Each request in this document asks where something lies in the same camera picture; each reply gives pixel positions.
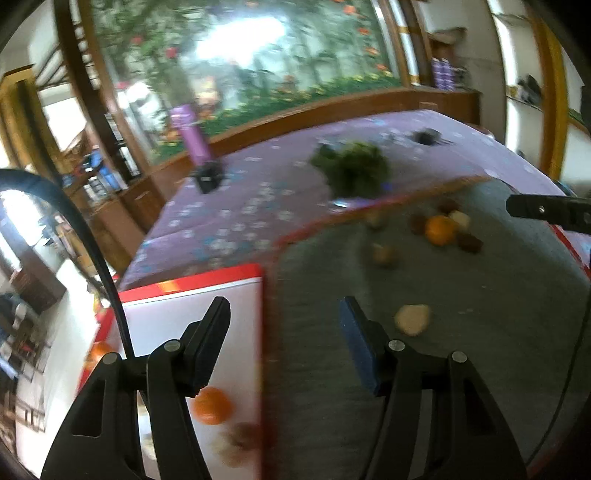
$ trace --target purple tablecloth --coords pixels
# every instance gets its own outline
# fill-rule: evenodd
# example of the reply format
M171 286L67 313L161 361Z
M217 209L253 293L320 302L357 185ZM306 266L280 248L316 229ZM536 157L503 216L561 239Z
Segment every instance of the purple tablecloth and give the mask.
M431 147L410 139L442 133ZM187 179L138 250L122 290L257 261L284 235L342 211L308 159L320 142L379 144L392 165L392 195L460 177L489 175L521 193L562 195L548 177L504 145L433 111L385 113L293 132L225 157L226 180L201 194ZM567 233L583 259L589 237Z

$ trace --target black clamp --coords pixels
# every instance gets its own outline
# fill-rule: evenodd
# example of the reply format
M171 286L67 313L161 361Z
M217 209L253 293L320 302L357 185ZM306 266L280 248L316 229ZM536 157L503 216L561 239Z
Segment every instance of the black clamp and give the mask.
M42 480L146 479L137 392L147 400L162 480L211 478L187 408L209 382L230 325L230 304L216 297L201 322L150 355L107 353L76 397L47 456Z
M545 220L564 230L591 235L591 200L553 195L511 195L507 198L509 215Z
M515 439L493 396L463 352L423 355L368 320L353 297L340 322L355 367L374 396L385 397L382 423L363 480L407 480L422 390L433 391L425 472L429 480L525 480Z

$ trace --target green vegetable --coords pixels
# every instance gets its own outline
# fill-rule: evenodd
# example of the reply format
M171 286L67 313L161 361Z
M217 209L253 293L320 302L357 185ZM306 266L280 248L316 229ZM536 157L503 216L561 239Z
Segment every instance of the green vegetable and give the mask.
M388 160L373 144L350 142L340 151L321 145L310 163L326 177L334 198L376 198L390 178Z

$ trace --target potato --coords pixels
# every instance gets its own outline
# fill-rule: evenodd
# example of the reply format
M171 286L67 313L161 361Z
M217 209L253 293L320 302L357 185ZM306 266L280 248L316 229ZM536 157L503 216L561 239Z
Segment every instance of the potato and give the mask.
M459 210L454 210L447 215L451 220L457 223L457 227L461 232L466 232L470 226L470 216Z
M393 267L397 260L396 251L388 245L373 244L374 263L380 267Z
M423 333L430 321L429 305L404 305L394 316L394 323L402 333L414 337Z

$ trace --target purple bottle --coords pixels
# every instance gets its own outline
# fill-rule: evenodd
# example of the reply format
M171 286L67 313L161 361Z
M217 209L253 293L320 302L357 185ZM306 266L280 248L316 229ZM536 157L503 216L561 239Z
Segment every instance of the purple bottle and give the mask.
M441 61L439 59L431 59L433 66L433 80L435 80L435 87L439 90L445 90L445 82L443 80L443 72L441 70Z
M443 59L441 61L441 69L443 71L444 90L453 92L456 89L452 66L449 60Z

